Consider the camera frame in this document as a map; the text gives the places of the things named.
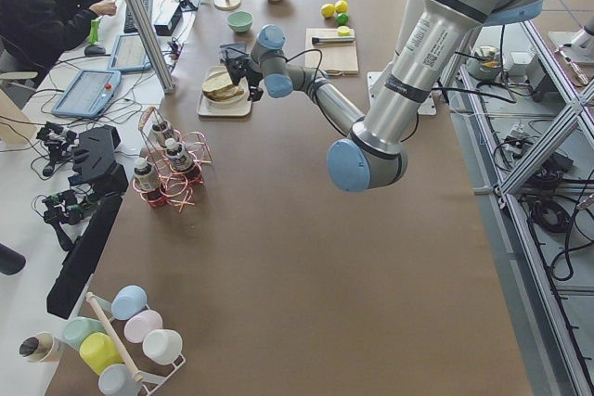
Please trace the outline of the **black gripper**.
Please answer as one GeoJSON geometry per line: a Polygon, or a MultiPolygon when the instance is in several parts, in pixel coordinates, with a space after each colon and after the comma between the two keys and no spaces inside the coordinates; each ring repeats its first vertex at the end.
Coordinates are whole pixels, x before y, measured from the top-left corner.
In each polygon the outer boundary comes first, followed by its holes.
{"type": "Polygon", "coordinates": [[[262,98],[264,90],[260,87],[260,82],[264,76],[252,66],[252,60],[248,54],[226,53],[225,66],[234,85],[238,85],[242,79],[247,80],[249,101],[256,102],[262,98]]]}

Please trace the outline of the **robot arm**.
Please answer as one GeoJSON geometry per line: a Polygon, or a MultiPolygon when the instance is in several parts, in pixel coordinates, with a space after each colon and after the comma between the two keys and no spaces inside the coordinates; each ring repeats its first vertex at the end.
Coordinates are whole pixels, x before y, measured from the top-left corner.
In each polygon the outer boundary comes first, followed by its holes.
{"type": "Polygon", "coordinates": [[[391,185],[405,174],[402,135],[467,33],[533,19],[543,2],[423,0],[423,12],[368,112],[343,95],[322,69],[291,65],[283,52],[286,36],[276,25],[259,31],[250,53],[227,54],[225,65],[233,84],[247,80],[251,101],[263,94],[306,93],[343,135],[329,148],[329,177],[344,191],[361,192],[391,185]]]}

